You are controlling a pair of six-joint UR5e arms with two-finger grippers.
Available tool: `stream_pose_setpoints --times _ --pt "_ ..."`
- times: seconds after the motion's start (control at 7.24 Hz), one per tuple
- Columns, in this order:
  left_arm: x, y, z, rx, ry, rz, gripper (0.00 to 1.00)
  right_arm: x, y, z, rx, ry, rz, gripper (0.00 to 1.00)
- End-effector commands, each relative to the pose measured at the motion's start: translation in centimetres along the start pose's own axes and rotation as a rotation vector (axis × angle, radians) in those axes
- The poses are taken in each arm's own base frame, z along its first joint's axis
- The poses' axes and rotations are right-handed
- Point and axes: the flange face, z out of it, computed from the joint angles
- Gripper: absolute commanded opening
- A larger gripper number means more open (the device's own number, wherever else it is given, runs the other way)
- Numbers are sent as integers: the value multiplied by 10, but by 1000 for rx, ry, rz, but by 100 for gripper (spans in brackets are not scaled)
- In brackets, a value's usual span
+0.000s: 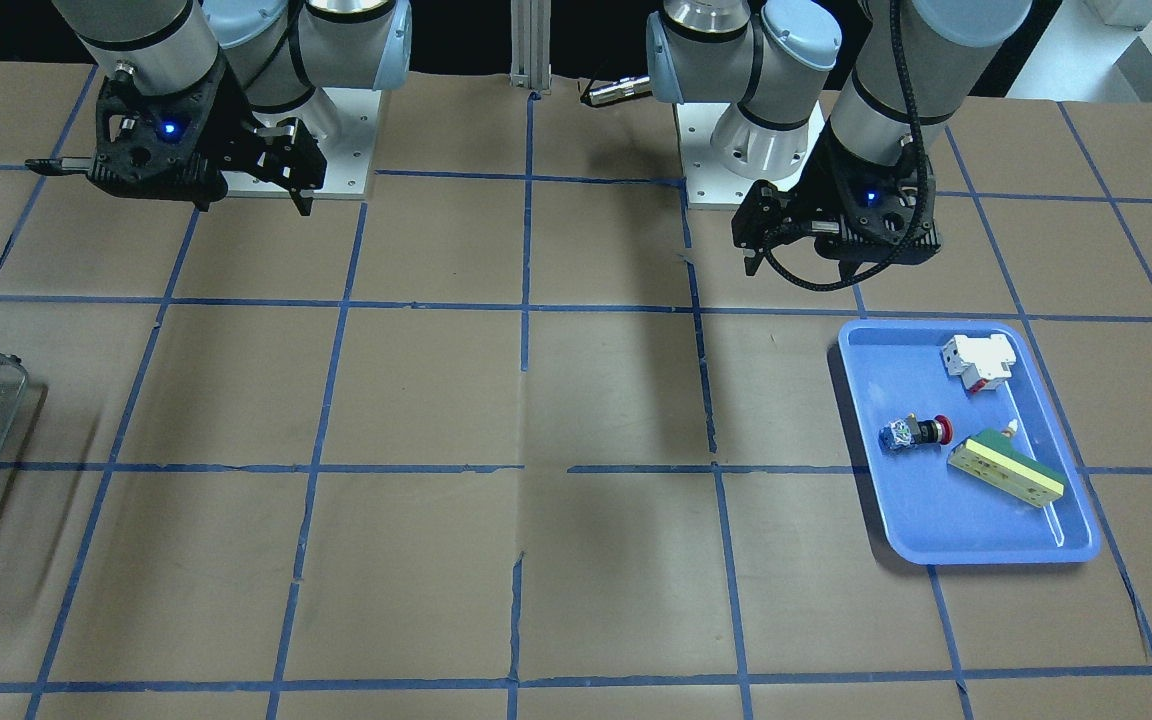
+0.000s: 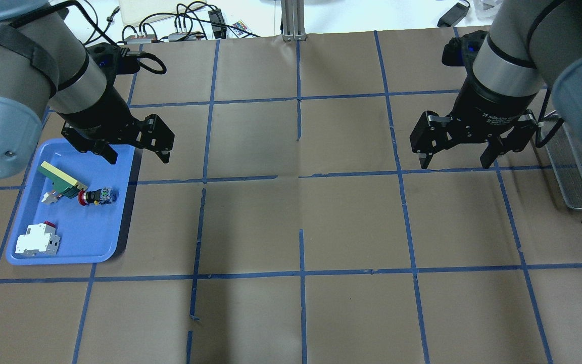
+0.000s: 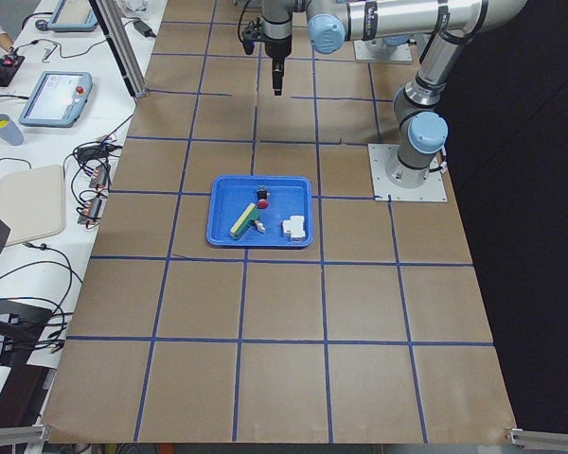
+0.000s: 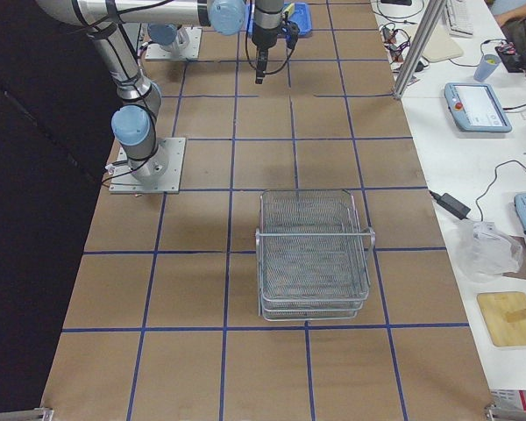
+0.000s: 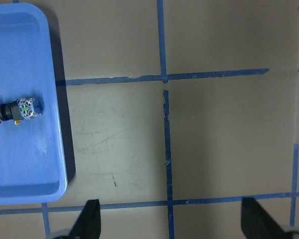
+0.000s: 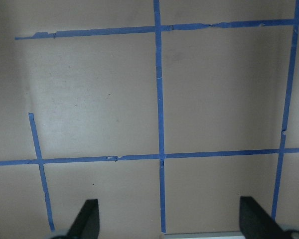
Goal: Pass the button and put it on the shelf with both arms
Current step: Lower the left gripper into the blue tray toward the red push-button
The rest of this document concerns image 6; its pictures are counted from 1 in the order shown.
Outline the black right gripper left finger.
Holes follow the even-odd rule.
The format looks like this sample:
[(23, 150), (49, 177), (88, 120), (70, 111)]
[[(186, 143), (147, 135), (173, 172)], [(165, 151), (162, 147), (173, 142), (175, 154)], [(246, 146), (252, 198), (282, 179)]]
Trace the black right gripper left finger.
[(70, 239), (97, 239), (100, 232), (99, 204), (97, 199), (86, 200), (70, 227)]

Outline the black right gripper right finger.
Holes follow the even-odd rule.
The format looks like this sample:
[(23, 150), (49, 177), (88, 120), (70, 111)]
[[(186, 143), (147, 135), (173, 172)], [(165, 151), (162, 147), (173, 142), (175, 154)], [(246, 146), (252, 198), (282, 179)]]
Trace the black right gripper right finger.
[(283, 239), (284, 231), (253, 197), (240, 197), (239, 228), (246, 239)]

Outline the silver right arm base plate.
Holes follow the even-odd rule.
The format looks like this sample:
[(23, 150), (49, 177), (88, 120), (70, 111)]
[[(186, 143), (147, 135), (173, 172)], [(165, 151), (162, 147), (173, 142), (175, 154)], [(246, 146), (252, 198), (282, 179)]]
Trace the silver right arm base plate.
[(244, 239), (241, 232), (164, 234), (160, 239)]

